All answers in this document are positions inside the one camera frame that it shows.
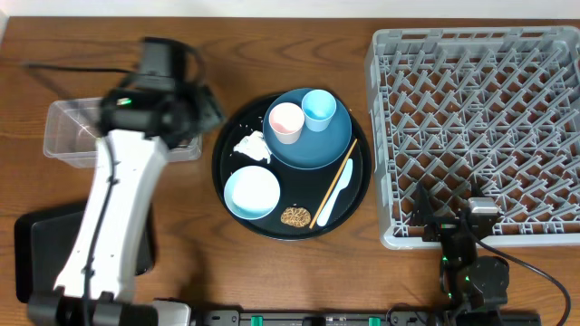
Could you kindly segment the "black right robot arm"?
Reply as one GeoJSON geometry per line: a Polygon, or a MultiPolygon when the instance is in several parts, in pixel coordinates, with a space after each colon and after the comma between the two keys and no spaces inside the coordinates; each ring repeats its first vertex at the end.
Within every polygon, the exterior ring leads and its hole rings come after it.
{"type": "Polygon", "coordinates": [[[491,235],[499,208],[474,185],[473,197],[455,216],[436,216],[422,184],[411,211],[410,224],[423,228],[424,242],[442,249],[440,288],[450,303],[428,315],[428,325],[500,325],[498,309],[508,302],[509,265],[498,256],[480,256],[478,241],[491,235]]]}

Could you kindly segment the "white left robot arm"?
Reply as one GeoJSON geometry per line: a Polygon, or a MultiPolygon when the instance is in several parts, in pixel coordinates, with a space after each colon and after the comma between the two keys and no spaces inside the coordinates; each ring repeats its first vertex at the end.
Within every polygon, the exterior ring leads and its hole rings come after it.
{"type": "Polygon", "coordinates": [[[185,303],[135,303],[135,269],[150,200],[170,150],[223,119],[206,85],[116,89],[101,100],[101,137],[81,227],[52,291],[33,294],[27,304],[33,324],[191,324],[185,303]]]}

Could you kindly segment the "brown walnut cookie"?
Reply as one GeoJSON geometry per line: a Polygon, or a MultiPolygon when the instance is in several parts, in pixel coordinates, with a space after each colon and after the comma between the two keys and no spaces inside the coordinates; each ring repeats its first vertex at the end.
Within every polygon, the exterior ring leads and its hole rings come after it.
{"type": "Polygon", "coordinates": [[[288,207],[281,215],[281,222],[285,225],[290,225],[293,227],[304,227],[309,225],[311,220],[311,214],[303,207],[288,207]]]}

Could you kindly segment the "light blue bowl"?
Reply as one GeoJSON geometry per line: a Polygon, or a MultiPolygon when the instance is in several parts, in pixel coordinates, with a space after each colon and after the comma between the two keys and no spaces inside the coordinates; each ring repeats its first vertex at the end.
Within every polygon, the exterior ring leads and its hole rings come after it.
{"type": "Polygon", "coordinates": [[[227,180],[223,198],[227,209],[244,220],[261,219],[274,211],[281,196],[276,176],[259,166],[246,166],[227,180]]]}

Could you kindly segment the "pink cup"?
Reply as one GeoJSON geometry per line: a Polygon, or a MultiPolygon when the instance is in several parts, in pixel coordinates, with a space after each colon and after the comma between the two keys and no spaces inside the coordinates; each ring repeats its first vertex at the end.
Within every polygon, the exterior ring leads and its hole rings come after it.
{"type": "Polygon", "coordinates": [[[300,138],[305,115],[297,104],[283,102],[271,110],[268,124],[282,144],[294,144],[300,138]]]}

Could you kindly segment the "white napkin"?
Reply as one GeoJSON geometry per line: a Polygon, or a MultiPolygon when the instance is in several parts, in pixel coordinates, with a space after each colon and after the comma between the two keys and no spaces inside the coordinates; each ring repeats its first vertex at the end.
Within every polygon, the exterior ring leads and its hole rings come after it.
{"type": "Polygon", "coordinates": [[[271,151],[261,131],[255,130],[249,136],[242,138],[233,147],[233,151],[243,154],[254,161],[265,161],[267,164],[271,163],[271,151]]]}

